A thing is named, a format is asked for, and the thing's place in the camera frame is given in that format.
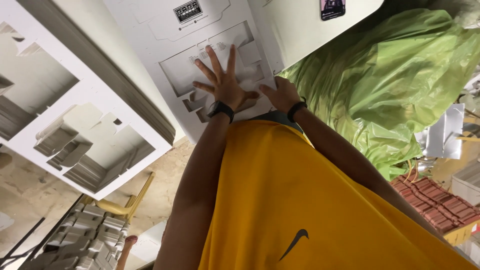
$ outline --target plastic sheet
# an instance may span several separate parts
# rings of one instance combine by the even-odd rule
[[[280,76],[391,180],[405,173],[395,164],[422,155],[413,134],[455,101],[479,59],[479,29],[463,29],[445,11],[414,9],[345,32]]]

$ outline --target smartphone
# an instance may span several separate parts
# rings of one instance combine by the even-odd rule
[[[328,21],[345,15],[346,0],[320,0],[320,17]]]

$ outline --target swoosh logo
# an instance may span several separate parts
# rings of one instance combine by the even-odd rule
[[[283,259],[283,257],[285,257],[289,252],[290,250],[292,250],[292,248],[297,244],[297,242],[300,240],[300,238],[302,236],[305,236],[307,239],[310,239],[308,238],[308,232],[307,230],[305,229],[300,229],[298,232],[297,232],[297,235],[295,236],[295,238],[293,238],[293,241],[292,243],[288,246],[287,248],[287,251],[285,251],[285,253],[283,254],[283,256],[280,258],[280,260],[278,261],[281,261]]]

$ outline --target tiled floor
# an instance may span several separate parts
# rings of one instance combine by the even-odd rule
[[[105,198],[123,205],[131,194],[138,194],[150,172],[156,173],[132,220],[129,234],[139,235],[170,216],[173,199],[193,147],[186,137],[180,139],[168,153]],[[77,190],[25,158],[11,151],[7,153],[12,155],[13,160],[0,169],[0,212],[14,219],[14,224],[0,228],[0,258],[41,217],[45,217],[46,220],[16,254],[36,245],[80,195]],[[126,270],[134,270],[143,263],[132,256]]]

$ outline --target black and white logo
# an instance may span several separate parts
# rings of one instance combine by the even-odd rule
[[[173,11],[175,12],[175,15],[177,16],[177,19],[179,20],[180,23],[194,16],[202,14],[202,9],[198,4],[198,0],[190,1],[182,6],[177,7]]]

